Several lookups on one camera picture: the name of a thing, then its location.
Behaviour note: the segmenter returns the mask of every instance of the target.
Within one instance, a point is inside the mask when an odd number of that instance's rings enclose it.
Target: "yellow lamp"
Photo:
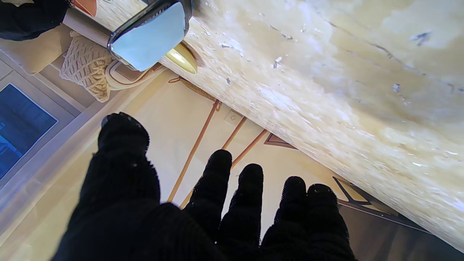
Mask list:
[[[197,74],[197,61],[195,61],[192,53],[182,43],[178,44],[174,49],[171,49],[164,56],[185,71],[191,74]]]

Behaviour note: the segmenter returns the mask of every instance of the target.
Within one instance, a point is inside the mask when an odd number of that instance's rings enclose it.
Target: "copper rod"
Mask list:
[[[232,167],[231,167],[231,170],[237,165],[237,163],[243,158],[245,157],[245,155],[251,151],[251,149],[258,143],[258,141],[267,133],[267,130],[264,129],[261,133],[258,134],[258,136],[256,136],[256,138],[250,143],[250,145],[248,145],[248,147],[246,147],[242,153],[240,153],[240,155],[232,162]],[[180,204],[179,208],[180,209],[184,209],[185,206],[187,206],[188,202],[190,201],[190,198],[192,197],[192,193],[193,193],[193,189],[190,191],[190,193],[187,195],[187,197],[184,199],[184,201],[182,201],[182,203]]]
[[[238,131],[240,130],[240,128],[243,126],[243,124],[245,123],[246,121],[246,117],[243,116],[242,120],[238,123],[237,127],[235,127],[235,129],[233,130],[232,134],[230,135],[230,137],[227,139],[226,143],[224,143],[224,146],[222,146],[222,150],[225,150],[227,149],[227,146],[229,146],[229,144],[232,142],[232,140],[235,138],[235,135],[237,135]]]
[[[209,112],[208,118],[206,119],[206,122],[203,125],[203,128],[200,131],[200,134],[198,135],[197,141],[193,145],[193,148],[190,151],[190,154],[188,155],[187,161],[185,161],[184,168],[180,172],[180,175],[177,178],[177,181],[176,181],[176,183],[175,183],[175,185],[173,187],[173,190],[171,191],[171,194],[169,195],[168,202],[172,202],[172,200],[174,199],[174,196],[175,196],[177,190],[179,189],[180,183],[182,182],[182,179],[184,178],[185,173],[187,172],[188,166],[190,165],[190,162],[192,161],[193,155],[197,151],[197,148],[198,148],[198,146],[199,146],[199,144],[201,142],[201,139],[203,138],[203,136],[205,134],[205,131],[208,128],[208,125],[209,125],[209,123],[211,121],[211,118],[213,117],[214,112],[216,111],[216,107],[218,106],[218,104],[219,104],[219,100],[216,99],[216,102],[214,102],[214,105],[211,108],[211,111]]]

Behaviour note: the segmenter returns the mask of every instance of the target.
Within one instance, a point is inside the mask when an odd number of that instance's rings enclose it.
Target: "electrical outlet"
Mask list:
[[[242,118],[242,115],[236,113],[234,110],[230,110],[230,112],[224,118],[224,121],[232,126],[236,126]]]

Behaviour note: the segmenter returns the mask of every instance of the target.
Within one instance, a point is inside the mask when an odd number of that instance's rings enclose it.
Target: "dark clothing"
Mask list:
[[[263,170],[246,166],[221,220],[232,156],[211,155],[184,210],[160,204],[148,134],[132,117],[112,114],[98,138],[74,210],[53,261],[355,260],[335,194],[306,191],[291,177],[274,225],[259,244]]]
[[[19,7],[0,1],[0,38],[14,41],[37,38],[61,25],[68,6],[67,0],[35,0]]]

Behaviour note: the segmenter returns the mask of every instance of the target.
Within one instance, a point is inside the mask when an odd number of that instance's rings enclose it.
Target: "finger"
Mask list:
[[[149,137],[145,128],[133,117],[123,112],[106,116],[98,136],[98,148],[104,150],[129,150],[145,154]]]
[[[298,176],[291,176],[285,181],[282,200],[274,222],[280,220],[299,222],[303,217],[306,200],[306,184]]]
[[[148,134],[131,116],[106,117],[99,135],[99,150],[93,156],[80,193],[79,207],[95,208],[133,199],[160,201],[156,170],[141,152]]]
[[[258,250],[263,181],[263,169],[257,164],[246,166],[238,178],[238,189],[219,228],[218,244],[230,252],[228,256],[239,254],[237,249]]]
[[[226,200],[232,155],[218,150],[209,158],[203,176],[195,185],[186,211],[216,241],[221,212]]]
[[[282,200],[274,224],[267,230],[263,238],[261,244],[263,251],[273,248],[289,249],[297,242],[306,240],[306,232],[302,225],[306,198],[304,180],[297,176],[289,177],[285,181]]]
[[[338,211],[337,196],[330,187],[323,184],[311,185],[307,204],[307,213],[311,220],[306,224],[309,234],[335,234],[348,239],[347,226]]]

